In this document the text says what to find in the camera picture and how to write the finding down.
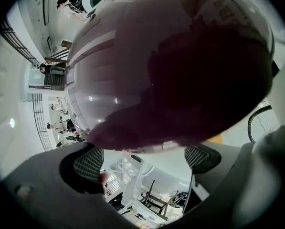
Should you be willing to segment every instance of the white helmet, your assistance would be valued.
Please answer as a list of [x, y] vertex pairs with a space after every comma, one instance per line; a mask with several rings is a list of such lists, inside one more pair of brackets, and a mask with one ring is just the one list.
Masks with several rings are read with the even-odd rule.
[[272, 32], [248, 1], [102, 0], [91, 14], [65, 90], [72, 121], [96, 147], [199, 143], [270, 90]]

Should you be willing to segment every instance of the window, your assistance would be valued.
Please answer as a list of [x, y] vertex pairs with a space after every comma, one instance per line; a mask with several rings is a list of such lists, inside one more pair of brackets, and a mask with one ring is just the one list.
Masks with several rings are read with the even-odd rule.
[[42, 0], [42, 14], [43, 23], [47, 25], [49, 23], [49, 0]]
[[138, 161], [139, 163], [141, 163], [141, 158], [139, 158], [138, 156], [136, 156], [136, 155], [131, 155], [131, 157], [132, 157], [134, 160], [136, 160], [136, 161]]

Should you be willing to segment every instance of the metal railing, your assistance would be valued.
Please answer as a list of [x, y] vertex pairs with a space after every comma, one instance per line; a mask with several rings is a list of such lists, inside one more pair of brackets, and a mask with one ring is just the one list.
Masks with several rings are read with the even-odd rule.
[[29, 50], [22, 44], [22, 42], [18, 39], [16, 33], [13, 28], [5, 19], [0, 27], [0, 34], [3, 38], [23, 57], [29, 60], [32, 64], [39, 64], [39, 61], [29, 52]]
[[35, 124], [38, 132], [39, 139], [41, 140], [42, 146], [45, 151], [52, 150], [52, 146], [47, 133], [47, 124], [43, 118], [43, 110], [42, 110], [42, 94], [33, 94], [33, 112]]
[[48, 59], [63, 59], [68, 57], [69, 48], [66, 48], [64, 50], [61, 50], [60, 52], [57, 52], [56, 54], [50, 56]]

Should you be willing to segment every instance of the person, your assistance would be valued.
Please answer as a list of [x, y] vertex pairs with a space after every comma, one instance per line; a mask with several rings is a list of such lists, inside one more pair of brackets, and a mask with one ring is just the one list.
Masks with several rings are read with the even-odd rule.
[[61, 66], [57, 65], [46, 65], [41, 64], [39, 67], [42, 74], [59, 74], [59, 75], [65, 75], [65, 69]]
[[68, 114], [68, 111], [63, 109], [63, 107], [60, 104], [52, 104], [51, 109], [58, 111], [59, 114], [63, 114], [63, 115]]
[[81, 6], [80, 8], [83, 10], [74, 11], [70, 8], [70, 4], [67, 3], [67, 1], [68, 0], [58, 0], [57, 8], [61, 8], [63, 13], [67, 16], [68, 19], [78, 22], [84, 22], [87, 17], [87, 13], [85, 12], [84, 8]]
[[70, 136], [66, 137], [66, 139], [67, 139], [67, 140], [77, 141], [77, 142], [79, 142], [79, 143], [85, 141], [85, 139], [81, 138], [79, 135], [76, 135], [76, 136], [70, 135]]
[[50, 123], [47, 123], [47, 129], [48, 130], [54, 130], [58, 133], [61, 133], [61, 134], [64, 134], [66, 132], [68, 132], [68, 128], [67, 128], [67, 122], [64, 121], [64, 122], [57, 122], [55, 124], [50, 124]]
[[61, 134], [64, 134], [66, 132], [74, 132], [76, 131], [74, 124], [72, 123], [71, 119], [68, 119], [66, 121], [60, 121], [55, 124], [47, 123], [47, 129], [48, 130], [54, 130], [56, 132], [59, 132]]

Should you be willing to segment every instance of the person's hair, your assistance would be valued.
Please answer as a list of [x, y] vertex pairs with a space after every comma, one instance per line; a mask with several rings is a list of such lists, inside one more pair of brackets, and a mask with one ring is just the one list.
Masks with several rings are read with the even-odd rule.
[[56, 145], [56, 147], [60, 147], [60, 146], [62, 146], [63, 144], [62, 144], [62, 142], [59, 142], [57, 145]]
[[68, 0], [58, 0], [57, 1], [57, 8], [59, 8], [61, 6], [61, 4], [66, 3]]

